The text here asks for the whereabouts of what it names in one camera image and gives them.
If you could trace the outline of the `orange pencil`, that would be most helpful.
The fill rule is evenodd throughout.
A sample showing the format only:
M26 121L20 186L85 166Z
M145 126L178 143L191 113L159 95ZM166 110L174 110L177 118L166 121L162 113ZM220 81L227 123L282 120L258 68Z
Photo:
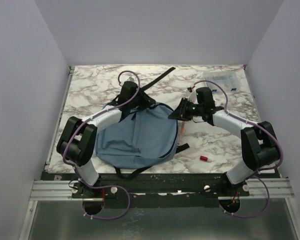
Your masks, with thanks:
M181 123L180 131L183 133L185 131L185 122Z

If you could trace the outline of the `blue fabric backpack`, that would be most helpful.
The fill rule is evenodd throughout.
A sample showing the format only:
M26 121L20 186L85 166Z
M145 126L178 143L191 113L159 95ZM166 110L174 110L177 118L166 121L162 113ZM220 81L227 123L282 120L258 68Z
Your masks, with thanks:
M174 67L169 68L141 88L146 91L173 70ZM96 156L113 166L119 178L124 177L122 169L132 170L129 179L170 161L175 154L190 147L187 143L177 146L178 122L168 119L172 112L169 105L157 101L145 110L133 110L125 119L97 134Z

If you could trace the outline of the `red cap glue stick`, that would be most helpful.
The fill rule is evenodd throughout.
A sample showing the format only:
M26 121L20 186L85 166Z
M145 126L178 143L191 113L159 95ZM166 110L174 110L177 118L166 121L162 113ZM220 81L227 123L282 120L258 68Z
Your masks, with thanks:
M208 157L206 157L206 156L203 156L203 155L201 155L199 159L200 159L201 161L203 161L203 162L211 162L211 159L210 159L210 158L208 158Z

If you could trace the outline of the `red white small box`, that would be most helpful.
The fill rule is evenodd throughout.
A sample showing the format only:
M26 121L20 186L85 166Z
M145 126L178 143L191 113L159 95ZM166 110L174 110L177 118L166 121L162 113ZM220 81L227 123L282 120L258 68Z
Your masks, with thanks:
M181 142L181 133L179 133L177 135L177 146L181 146L182 142Z

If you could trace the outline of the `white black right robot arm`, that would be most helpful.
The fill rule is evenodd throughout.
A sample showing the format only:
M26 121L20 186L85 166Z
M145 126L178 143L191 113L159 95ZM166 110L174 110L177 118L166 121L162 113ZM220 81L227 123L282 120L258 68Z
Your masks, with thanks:
M220 191L224 195L233 195L238 190L238 184L259 169L282 160L282 149L269 122L244 120L226 111L225 107L216 106L209 87L198 88L195 96L197 103L182 98L168 118L190 121L193 117L201 117L209 125L222 128L240 138L242 160L220 177Z

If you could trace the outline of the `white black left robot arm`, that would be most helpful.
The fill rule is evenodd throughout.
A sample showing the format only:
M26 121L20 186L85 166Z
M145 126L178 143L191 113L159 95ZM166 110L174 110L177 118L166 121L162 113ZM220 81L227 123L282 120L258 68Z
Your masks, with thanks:
M104 108L84 119L72 116L63 129L56 146L65 164L73 167L84 184L83 191L91 198L97 197L101 185L98 172L92 163L96 137L107 127L121 122L134 110L143 111L155 104L155 100L131 81L124 82L117 97Z

